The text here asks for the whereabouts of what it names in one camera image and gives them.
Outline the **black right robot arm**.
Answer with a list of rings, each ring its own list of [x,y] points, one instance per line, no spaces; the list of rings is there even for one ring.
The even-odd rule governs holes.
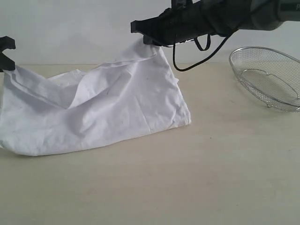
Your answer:
[[[271,31],[300,20],[298,0],[173,0],[157,17],[131,22],[147,45],[170,47],[203,35],[228,37],[237,30]]]

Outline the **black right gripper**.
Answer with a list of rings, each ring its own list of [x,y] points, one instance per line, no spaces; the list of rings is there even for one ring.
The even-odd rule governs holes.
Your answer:
[[[211,26],[202,14],[202,6],[203,1],[198,1],[186,7],[171,8],[157,17],[134,20],[130,23],[130,32],[143,34],[144,44],[160,47],[210,34]]]

